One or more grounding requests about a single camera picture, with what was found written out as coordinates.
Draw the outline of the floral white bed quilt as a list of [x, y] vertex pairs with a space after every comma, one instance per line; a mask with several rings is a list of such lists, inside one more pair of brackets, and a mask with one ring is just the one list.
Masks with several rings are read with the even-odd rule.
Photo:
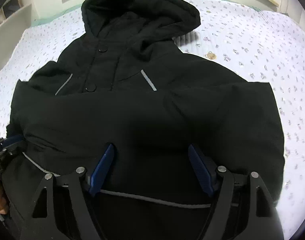
[[[184, 53], [223, 65], [243, 79], [268, 82], [284, 131], [284, 178], [277, 211], [285, 239], [305, 219], [305, 33], [288, 16], [224, 0], [184, 0], [201, 25], [175, 40]], [[32, 74], [85, 32], [79, 5], [19, 35], [0, 70], [0, 138], [6, 135], [18, 80]]]

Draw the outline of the black hooded jacket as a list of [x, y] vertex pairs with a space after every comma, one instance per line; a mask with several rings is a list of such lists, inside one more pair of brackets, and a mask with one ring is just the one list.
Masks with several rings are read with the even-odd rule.
[[[190, 146], [232, 173], [258, 172], [276, 205], [284, 135], [272, 88], [178, 49], [174, 37], [201, 23], [197, 9], [82, 19], [84, 35], [14, 91], [7, 136], [25, 147], [2, 181], [16, 239], [44, 175], [93, 171], [110, 144], [100, 192], [84, 193], [103, 239], [199, 239], [211, 201]], [[80, 239], [68, 189], [54, 198], [57, 227]]]

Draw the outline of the white bookshelf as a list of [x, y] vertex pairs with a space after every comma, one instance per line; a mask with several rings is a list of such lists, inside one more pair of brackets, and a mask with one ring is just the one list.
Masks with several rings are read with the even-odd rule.
[[32, 1], [7, 0], [0, 9], [0, 71], [7, 64], [23, 32], [31, 26]]

